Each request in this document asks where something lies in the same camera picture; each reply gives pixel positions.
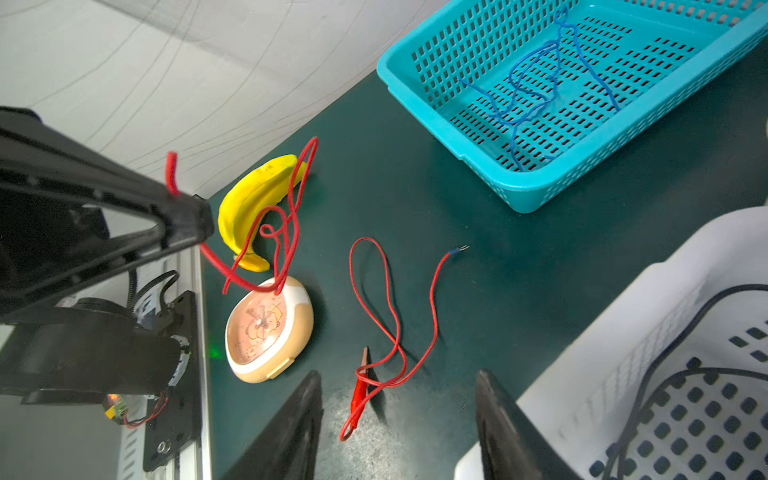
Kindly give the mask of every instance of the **blue wire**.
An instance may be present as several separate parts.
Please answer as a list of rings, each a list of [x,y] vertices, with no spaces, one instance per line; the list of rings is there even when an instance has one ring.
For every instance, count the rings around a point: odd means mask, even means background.
[[[584,56],[584,53],[581,51],[581,46],[578,42],[578,27],[576,25],[571,25],[564,23],[564,21],[567,21],[568,19],[568,7],[563,8],[560,10],[557,14],[555,14],[554,23],[558,26],[558,39],[557,41],[554,40],[547,40],[541,47],[535,49],[534,51],[526,54],[523,58],[519,59],[515,62],[514,65],[512,65],[512,68],[509,70],[509,75],[507,76],[507,80],[509,81],[510,85],[512,86],[514,93],[512,94],[512,99],[510,101],[509,106],[506,110],[503,112],[499,110],[498,104],[496,103],[496,100],[493,98],[493,95],[481,89],[480,87],[477,87],[463,78],[460,78],[459,81],[463,83],[465,86],[472,88],[473,90],[477,91],[479,94],[482,94],[483,96],[487,97],[487,99],[491,102],[491,107],[493,108],[494,113],[488,114],[490,118],[496,119],[500,124],[512,126],[512,134],[511,134],[511,140],[509,142],[509,153],[511,154],[511,159],[515,163],[515,166],[522,172],[523,166],[520,163],[520,161],[515,156],[515,147],[517,144],[517,136],[518,136],[518,128],[521,124],[524,124],[526,121],[535,121],[540,116],[544,114],[544,110],[546,107],[551,104],[555,98],[558,96],[558,76],[560,74],[561,68],[562,68],[562,58],[560,56],[560,46],[561,46],[561,40],[562,40],[562,30],[563,28],[571,29],[574,32],[574,46],[576,48],[576,53],[581,60],[581,62],[584,64],[586,69],[590,72],[590,74],[594,77],[594,79],[603,87],[603,89],[607,92],[608,98],[611,100],[611,103],[616,108],[616,111],[619,111],[619,104],[616,101],[616,97],[614,96],[613,91],[608,87],[608,85],[603,81],[602,78],[594,71],[592,66],[587,61],[586,57]],[[541,59],[542,56],[546,55],[547,53],[550,53],[554,50],[555,55],[557,57],[557,67],[556,69],[550,73],[550,75],[547,76],[547,79],[552,82],[551,89],[552,89],[552,96],[551,98],[547,98],[545,94],[540,94],[537,91],[530,91],[525,88],[523,88],[519,82],[522,80],[522,78],[525,76],[525,74],[528,72],[528,69],[538,63],[538,61]],[[514,76],[515,76],[515,70],[522,65],[525,61],[527,61],[529,58],[536,55],[536,58],[534,58],[533,61],[528,63],[526,67],[518,74],[518,81],[515,82]],[[518,92],[522,94],[527,94],[532,97],[538,98],[543,100],[542,103],[534,105],[528,112],[526,112],[524,115],[522,115],[520,118],[507,121],[504,119],[504,116],[509,114],[514,108],[517,103],[517,96]],[[546,158],[549,161],[552,161],[555,159],[555,157],[544,155],[544,158]]]

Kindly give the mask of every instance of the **white basket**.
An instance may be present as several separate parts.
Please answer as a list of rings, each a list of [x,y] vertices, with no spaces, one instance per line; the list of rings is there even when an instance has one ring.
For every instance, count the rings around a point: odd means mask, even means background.
[[[649,266],[539,376],[518,405],[574,471],[582,478],[600,478],[606,450],[627,421],[646,368],[704,302],[744,283],[768,283],[768,207],[723,215],[666,262]],[[768,373],[767,320],[768,292],[722,300],[659,367],[648,392],[686,369],[694,357],[705,367]],[[653,418],[639,425],[627,450],[634,469],[625,478],[768,477],[766,382],[691,376],[676,387],[667,388],[666,402],[654,404]],[[701,425],[703,431],[694,435]],[[645,457],[638,452],[644,442]]]

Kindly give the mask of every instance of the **banana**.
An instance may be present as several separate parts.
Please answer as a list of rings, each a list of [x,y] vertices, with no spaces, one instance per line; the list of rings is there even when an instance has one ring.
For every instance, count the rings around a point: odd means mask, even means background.
[[[227,192],[219,207],[219,233],[224,243],[239,255],[256,218],[264,207],[277,205],[288,194],[288,183],[298,159],[296,155],[283,155],[266,162],[237,182]],[[306,171],[306,163],[299,168],[296,186]],[[240,260],[240,266],[252,272],[266,272],[270,263],[253,252],[253,246]]]

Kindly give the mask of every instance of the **dark green table surface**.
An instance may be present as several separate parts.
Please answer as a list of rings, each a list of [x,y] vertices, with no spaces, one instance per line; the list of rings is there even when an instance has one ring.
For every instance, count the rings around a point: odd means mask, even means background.
[[[277,379],[251,385],[224,356],[227,316],[245,291],[220,294],[205,268],[214,476],[220,477],[310,371],[323,378],[316,478],[452,478],[477,441],[475,375],[489,368],[519,396],[647,265],[665,260],[698,227],[768,196],[768,42],[540,210],[517,214],[453,157],[371,74],[265,156],[298,154],[320,138],[301,207],[291,275],[315,311],[309,345]],[[210,199],[214,215],[225,188]],[[439,341],[410,382],[386,390],[346,443],[353,370],[362,348],[391,343],[349,284],[347,255],[375,237],[394,276],[404,347],[420,357],[432,337],[429,284],[454,246],[437,289]],[[222,258],[232,253],[216,235]],[[266,243],[263,249],[271,251]],[[386,315],[382,266],[360,248],[357,272]],[[248,273],[261,281],[268,275]],[[392,361],[376,372],[388,379]]]

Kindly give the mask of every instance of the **teal plastic basket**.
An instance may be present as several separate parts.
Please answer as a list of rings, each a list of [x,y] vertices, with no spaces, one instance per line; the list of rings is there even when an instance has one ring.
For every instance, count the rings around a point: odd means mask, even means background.
[[[393,45],[380,78],[392,95],[514,210],[537,210],[632,137],[743,57],[768,33],[768,8],[750,0],[455,0]],[[621,109],[579,61],[564,35],[558,96],[518,129],[490,115],[490,92],[506,108],[512,65],[558,34],[568,7],[579,43]],[[528,70],[521,86],[545,88],[554,54]],[[510,117],[533,103],[521,101]]]

